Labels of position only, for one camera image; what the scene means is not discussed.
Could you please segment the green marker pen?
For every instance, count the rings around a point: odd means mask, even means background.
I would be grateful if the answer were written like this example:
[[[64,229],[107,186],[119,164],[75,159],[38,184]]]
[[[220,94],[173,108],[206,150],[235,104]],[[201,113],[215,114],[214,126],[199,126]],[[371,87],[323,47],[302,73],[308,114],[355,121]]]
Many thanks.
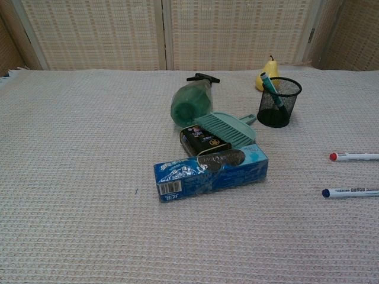
[[[270,77],[267,75],[266,72],[262,72],[260,74],[260,77],[261,77],[261,80],[262,80],[262,84],[270,92],[274,104],[278,108],[282,108],[284,106],[284,104],[282,103],[282,100],[278,96],[278,92],[277,92],[277,90],[276,90],[273,82],[271,81]]]

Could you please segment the blue marker pen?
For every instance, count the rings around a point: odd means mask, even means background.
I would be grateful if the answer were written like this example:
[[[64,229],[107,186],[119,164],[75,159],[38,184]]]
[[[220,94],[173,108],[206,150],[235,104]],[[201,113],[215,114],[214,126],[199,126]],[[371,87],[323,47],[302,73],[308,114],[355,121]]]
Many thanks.
[[[379,188],[333,188],[322,190],[324,198],[355,198],[379,196]]]

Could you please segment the black tin box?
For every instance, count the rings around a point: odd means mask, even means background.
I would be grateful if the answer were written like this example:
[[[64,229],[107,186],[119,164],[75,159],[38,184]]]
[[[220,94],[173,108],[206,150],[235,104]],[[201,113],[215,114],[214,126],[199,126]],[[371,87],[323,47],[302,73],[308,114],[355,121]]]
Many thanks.
[[[179,140],[190,157],[218,153],[232,148],[230,143],[225,142],[198,125],[182,129],[179,134]]]

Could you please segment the white woven tablecloth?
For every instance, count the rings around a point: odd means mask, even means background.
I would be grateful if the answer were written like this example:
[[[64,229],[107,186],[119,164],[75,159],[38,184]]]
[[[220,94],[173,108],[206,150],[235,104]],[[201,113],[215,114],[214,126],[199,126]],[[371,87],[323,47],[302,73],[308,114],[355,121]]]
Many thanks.
[[[254,123],[265,180],[159,200],[186,157],[170,116],[191,71],[13,70],[0,79],[0,284],[379,284],[379,71],[282,67],[290,123]]]

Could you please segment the green spray bottle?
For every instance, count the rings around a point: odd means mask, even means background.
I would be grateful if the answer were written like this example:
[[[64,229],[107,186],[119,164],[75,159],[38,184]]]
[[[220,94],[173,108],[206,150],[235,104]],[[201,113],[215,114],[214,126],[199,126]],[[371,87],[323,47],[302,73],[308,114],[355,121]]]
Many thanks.
[[[181,87],[172,98],[171,118],[176,125],[185,128],[195,119],[209,114],[213,109],[211,87],[220,79],[203,73],[187,78],[188,84]]]

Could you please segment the yellow pear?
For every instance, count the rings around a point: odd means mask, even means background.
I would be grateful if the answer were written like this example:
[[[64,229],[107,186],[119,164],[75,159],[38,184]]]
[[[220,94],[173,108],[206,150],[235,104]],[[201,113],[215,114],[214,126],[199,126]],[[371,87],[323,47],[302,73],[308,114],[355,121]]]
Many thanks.
[[[266,65],[263,67],[263,69],[258,73],[256,80],[255,80],[255,87],[259,91],[263,91],[263,82],[261,79],[261,73],[265,72],[270,78],[273,77],[279,77],[280,71],[279,71],[279,65],[278,62],[274,59],[272,55],[270,55],[270,59],[267,61]]]

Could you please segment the woven folding screen panel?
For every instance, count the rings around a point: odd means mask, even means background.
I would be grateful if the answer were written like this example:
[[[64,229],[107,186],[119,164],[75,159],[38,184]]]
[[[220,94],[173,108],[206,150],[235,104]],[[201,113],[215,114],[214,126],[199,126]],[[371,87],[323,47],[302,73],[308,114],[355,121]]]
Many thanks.
[[[41,70],[165,70],[161,0],[10,0]]]
[[[325,0],[161,0],[169,70],[255,70],[306,63]]]
[[[379,0],[313,3],[304,64],[323,70],[379,70]]]
[[[12,0],[0,0],[0,77],[18,67],[42,69]]]

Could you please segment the mint green dustpan brush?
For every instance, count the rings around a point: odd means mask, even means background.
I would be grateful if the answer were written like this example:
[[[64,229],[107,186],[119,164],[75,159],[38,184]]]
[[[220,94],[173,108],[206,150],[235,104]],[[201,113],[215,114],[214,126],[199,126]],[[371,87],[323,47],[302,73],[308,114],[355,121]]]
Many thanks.
[[[231,144],[232,148],[255,144],[256,132],[251,127],[256,121],[253,114],[236,118],[223,112],[211,112],[194,121],[204,130]]]

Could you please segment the blue toothpaste box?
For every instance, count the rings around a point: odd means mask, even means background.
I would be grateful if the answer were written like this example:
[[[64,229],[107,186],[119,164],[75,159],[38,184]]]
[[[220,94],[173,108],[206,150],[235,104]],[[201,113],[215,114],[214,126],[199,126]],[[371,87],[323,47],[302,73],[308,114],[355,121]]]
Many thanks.
[[[267,171],[268,157],[257,144],[154,165],[162,202],[257,182]]]

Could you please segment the black mesh pen cup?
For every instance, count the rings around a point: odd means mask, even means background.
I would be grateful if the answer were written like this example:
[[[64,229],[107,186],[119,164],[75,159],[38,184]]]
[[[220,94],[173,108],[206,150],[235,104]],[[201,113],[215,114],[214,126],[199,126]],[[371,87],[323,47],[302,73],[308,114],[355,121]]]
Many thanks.
[[[271,77],[270,81],[271,84],[268,87],[263,84],[264,90],[257,119],[263,125],[282,128],[290,122],[302,87],[297,81],[285,77]]]

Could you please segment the red marker pen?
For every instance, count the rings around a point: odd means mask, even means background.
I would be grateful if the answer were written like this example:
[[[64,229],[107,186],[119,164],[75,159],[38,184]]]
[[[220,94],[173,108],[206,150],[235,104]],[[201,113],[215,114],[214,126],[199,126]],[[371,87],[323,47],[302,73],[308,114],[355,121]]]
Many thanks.
[[[351,160],[379,160],[379,153],[333,152],[329,155],[329,158],[334,162],[345,162]]]

